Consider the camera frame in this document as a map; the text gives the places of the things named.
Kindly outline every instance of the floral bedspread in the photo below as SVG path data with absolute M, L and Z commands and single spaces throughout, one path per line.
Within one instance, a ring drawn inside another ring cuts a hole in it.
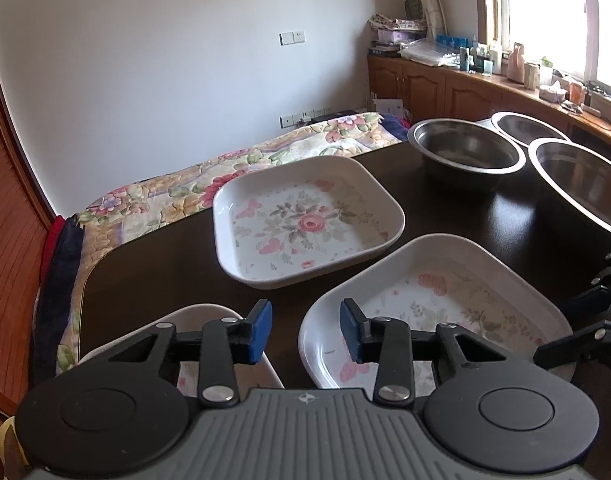
M 80 224 L 85 225 L 85 238 L 72 292 L 70 320 L 58 349 L 57 373 L 79 361 L 85 282 L 109 251 L 211 207 L 223 184 L 250 171 L 310 156 L 355 156 L 400 142 L 380 125 L 381 119 L 379 114 L 368 112 L 304 126 L 176 173 L 120 187 L 92 203 L 79 214 Z

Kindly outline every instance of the window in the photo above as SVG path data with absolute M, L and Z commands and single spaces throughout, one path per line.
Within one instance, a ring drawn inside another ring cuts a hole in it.
M 611 92 L 611 0 L 485 0 L 485 21 L 488 42 L 522 43 L 527 57 Z

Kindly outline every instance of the cabinet door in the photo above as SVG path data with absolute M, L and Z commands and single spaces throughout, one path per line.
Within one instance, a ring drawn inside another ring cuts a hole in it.
M 377 99 L 399 98 L 399 79 L 401 78 L 399 59 L 368 56 L 367 69 L 370 78 L 370 92 L 377 94 Z
M 474 77 L 452 74 L 447 78 L 445 115 L 451 119 L 481 121 L 501 109 L 501 91 Z
M 564 113 L 553 110 L 546 101 L 539 102 L 516 92 L 503 92 L 500 111 L 528 115 L 549 124 L 564 134 L 568 131 L 568 118 Z
M 401 97 L 403 106 L 412 113 L 412 122 L 443 117 L 445 75 L 414 62 L 403 64 Z

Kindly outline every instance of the metal basin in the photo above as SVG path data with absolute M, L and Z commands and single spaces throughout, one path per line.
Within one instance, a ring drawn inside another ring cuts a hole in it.
M 597 258 L 611 250 L 611 162 L 584 146 L 537 139 L 529 158 L 543 181 L 539 209 L 573 248 Z
M 516 114 L 514 112 L 497 112 L 491 119 L 494 127 L 506 136 L 511 137 L 526 150 L 533 140 L 549 137 L 570 142 L 563 133 L 534 117 Z
M 422 153 L 431 176 L 459 189 L 491 191 L 503 176 L 525 165 L 515 142 L 469 121 L 421 121 L 409 129 L 408 140 Z

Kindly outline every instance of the black table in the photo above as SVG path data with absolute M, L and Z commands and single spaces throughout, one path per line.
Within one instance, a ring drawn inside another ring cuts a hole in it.
M 578 256 L 559 241 L 536 209 L 535 172 L 508 176 L 496 194 L 476 196 L 429 180 L 419 154 L 407 143 L 357 157 L 401 204 L 405 232 L 391 250 L 427 233 L 470 238 L 498 257 L 554 303 L 589 287 L 598 260 Z M 206 210 L 113 250 L 93 269 L 83 297 L 82 354 L 194 303 L 218 303 L 241 315 L 258 298 L 273 306 L 266 353 L 287 388 L 313 382 L 301 365 L 298 332 L 304 314 L 326 291 L 371 262 L 278 290 L 259 291 L 231 279 L 218 264 L 212 212 Z M 611 372 L 597 364 L 577 368 L 574 382 L 602 414 L 599 442 L 587 469 L 611 478 Z

